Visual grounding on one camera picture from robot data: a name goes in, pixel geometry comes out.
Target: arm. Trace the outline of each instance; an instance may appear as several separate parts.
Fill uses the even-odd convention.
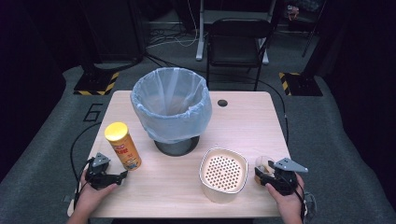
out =
[[[117,187],[117,184],[112,184],[105,189],[96,190],[85,180],[86,173],[86,170],[82,173],[80,182],[83,187],[78,198],[76,209],[67,221],[68,224],[87,223],[91,213],[99,206],[101,201]]]
[[[302,188],[304,188],[303,179],[297,175],[297,181]],[[291,195],[283,196],[271,184],[266,184],[268,192],[275,199],[277,204],[277,209],[282,217],[285,224],[300,224],[303,223],[301,220],[301,202],[295,193]],[[303,190],[297,188],[297,192],[303,197]]]

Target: potato chip can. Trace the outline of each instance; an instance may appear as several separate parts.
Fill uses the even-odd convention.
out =
[[[128,126],[125,123],[114,122],[108,125],[105,129],[105,137],[126,170],[135,170],[142,164],[139,153],[134,146],[134,141],[129,135]]]

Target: trash can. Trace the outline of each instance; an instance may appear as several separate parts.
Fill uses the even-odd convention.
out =
[[[212,116],[205,79],[183,68],[146,74],[134,85],[131,102],[148,136],[169,156],[195,149]]]

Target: white round container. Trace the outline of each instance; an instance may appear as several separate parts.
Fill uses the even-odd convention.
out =
[[[206,152],[199,176],[203,192],[210,201],[228,203],[245,186],[248,162],[236,152],[215,147]]]

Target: gray carpet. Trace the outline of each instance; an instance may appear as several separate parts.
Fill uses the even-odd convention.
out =
[[[291,158],[309,168],[303,178],[306,190],[315,195],[318,204],[312,223],[396,223],[396,214],[374,172],[361,160],[344,133],[337,105],[323,79],[316,77],[322,97],[284,94],[278,73],[304,70],[315,45],[302,58],[305,43],[303,35],[275,33],[268,49],[270,63],[262,68],[261,81],[282,96],[289,119]],[[205,71],[205,61],[194,60],[196,46],[196,42],[189,47],[179,43],[163,44],[148,48],[148,53],[205,76],[202,72]],[[145,58],[137,66],[120,72],[113,91],[106,96],[74,95],[73,88],[82,70],[76,67],[64,72],[67,86],[62,100],[0,185],[0,223],[65,223],[68,203],[63,202],[64,196],[73,195],[76,185],[69,160],[70,147],[84,129],[95,123],[84,121],[87,112],[92,104],[103,104],[93,108],[100,111],[97,121],[101,121],[114,91],[131,90],[140,77],[156,68],[156,63]],[[248,84],[224,83],[224,76],[213,78],[222,81],[211,83],[212,91],[253,89]],[[279,96],[262,83],[259,91],[271,93],[286,138],[286,122]],[[73,158],[78,169],[87,160],[97,131],[98,126],[90,128],[76,142]],[[92,223],[110,221],[94,218]],[[282,222],[275,217],[257,218],[255,223]]]

